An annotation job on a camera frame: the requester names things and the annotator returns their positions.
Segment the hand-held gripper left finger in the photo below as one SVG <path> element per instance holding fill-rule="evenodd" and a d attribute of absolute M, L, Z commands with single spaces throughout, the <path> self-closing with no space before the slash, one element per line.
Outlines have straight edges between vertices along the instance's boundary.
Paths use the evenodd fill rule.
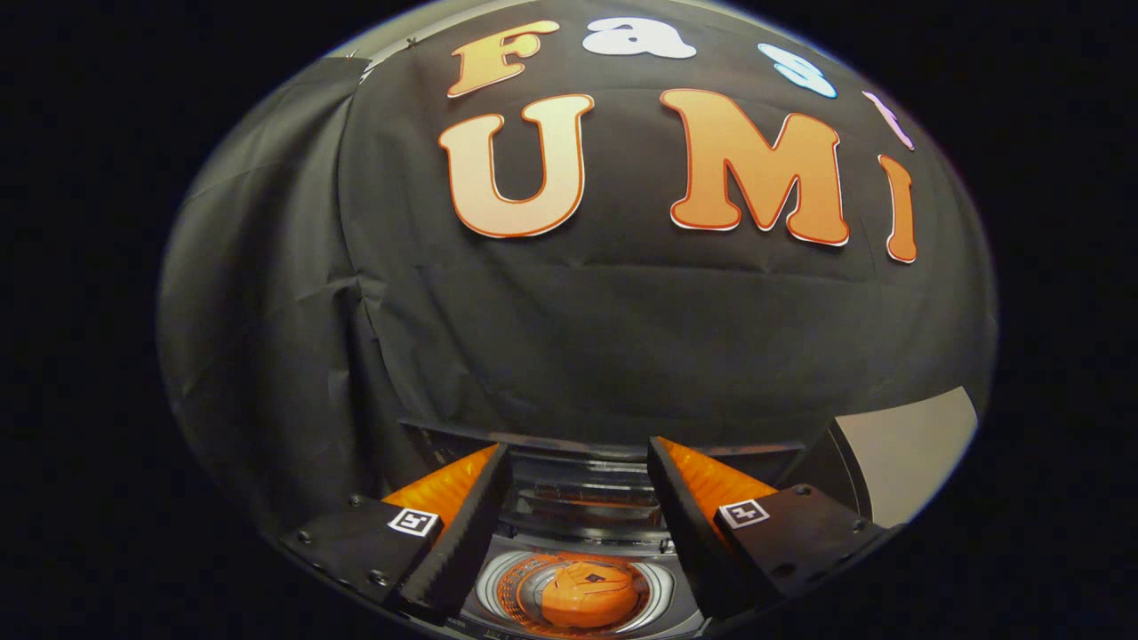
<path fill-rule="evenodd" d="M 443 624 L 473 588 L 511 482 L 509 448 L 496 443 L 382 500 L 354 495 L 280 542 L 366 606 Z"/>

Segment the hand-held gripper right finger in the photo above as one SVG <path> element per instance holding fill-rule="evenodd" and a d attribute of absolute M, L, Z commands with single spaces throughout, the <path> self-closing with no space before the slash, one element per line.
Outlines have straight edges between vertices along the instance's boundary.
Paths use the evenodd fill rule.
<path fill-rule="evenodd" d="M 809 484 L 777 490 L 651 437 L 648 470 L 700 612 L 768 612 L 836 579 L 890 532 Z"/>

